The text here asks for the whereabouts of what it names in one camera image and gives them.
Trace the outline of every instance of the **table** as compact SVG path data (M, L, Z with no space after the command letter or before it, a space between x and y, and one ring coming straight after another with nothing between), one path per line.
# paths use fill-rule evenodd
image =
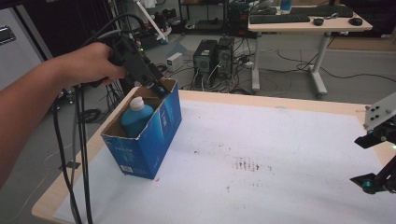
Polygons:
M318 49L318 56L314 65L309 66L309 72L318 89L317 97L327 94L327 90L320 77L319 68L322 63L332 32L362 32L371 30L373 26L363 20L361 26L349 24L350 18L325 20L323 25L316 26L313 22L248 24L249 31L257 32L254 67L252 69L252 89L260 89L259 58L263 44L273 49ZM281 35L263 33L275 32Z
M133 94L133 89L126 98L129 98ZM223 103L227 105L255 105L263 107L285 107L289 109L304 110L304 111L318 111L328 112L332 114L342 114L356 116L361 124L364 122L365 108L364 105L344 104L344 103L330 103L330 102L316 102L306 100L293 100L293 99L282 99L282 98L270 98L260 96L246 96L246 95L234 95L234 94L223 94L223 93L209 93L199 91L179 91L181 100L191 100L196 102L210 102L210 103ZM121 102L120 105L124 105L126 100ZM103 128L114 118L121 106L117 107L116 110L109 116L105 123L98 129L98 131L92 136L88 142L88 157L89 161L96 155L98 150L104 145L100 132ZM393 156L393 152L386 150L390 144L378 145L375 148L376 155L380 159L381 164L386 164L389 159ZM76 176L81 174L81 168L76 170ZM33 207L32 213L36 217L44 218L48 221L59 222L52 216L56 209L62 203L63 199L68 195L67 188L64 183L63 176L60 175L51 187L43 194L43 196L37 201Z

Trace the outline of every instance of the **white bottle cap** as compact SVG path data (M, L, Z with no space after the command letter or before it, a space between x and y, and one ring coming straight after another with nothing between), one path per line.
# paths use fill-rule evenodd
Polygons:
M141 96L132 99L131 103L129 103L129 107L131 107L133 111L139 111L143 109L144 105L145 103L143 102L143 98Z

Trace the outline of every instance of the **person's arm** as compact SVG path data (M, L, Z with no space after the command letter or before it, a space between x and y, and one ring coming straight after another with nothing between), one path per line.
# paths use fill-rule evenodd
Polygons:
M111 48L95 43L48 60L0 91L0 188L4 185L24 144L63 88L108 77L125 76L110 63Z

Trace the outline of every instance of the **desk leg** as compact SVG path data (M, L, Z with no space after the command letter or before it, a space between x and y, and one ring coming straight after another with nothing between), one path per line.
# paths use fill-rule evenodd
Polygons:
M318 93L317 93L318 98L320 98L323 95L327 95L326 87L324 86L323 80L320 77L319 68L323 60L324 53L326 52L326 48L327 48L327 44L329 43L330 36L331 36L331 32L326 32L323 35L319 46L318 57L315 60L315 64L309 66L309 72L312 78L314 79L315 85L317 86L318 89Z
M260 90L260 79L259 79L260 36L262 36L262 32L257 33L256 50L254 51L254 64L253 64L253 69L251 70L251 89L253 89L253 91Z

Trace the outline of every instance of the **open box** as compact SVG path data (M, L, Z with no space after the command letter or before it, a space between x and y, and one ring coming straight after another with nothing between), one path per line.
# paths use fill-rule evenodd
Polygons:
M126 175L154 179L181 122L177 82L163 79L162 83L170 91L164 99L159 99L147 88L139 87L101 133L117 165ZM128 138L120 119L137 96L152 106L154 113L139 136Z

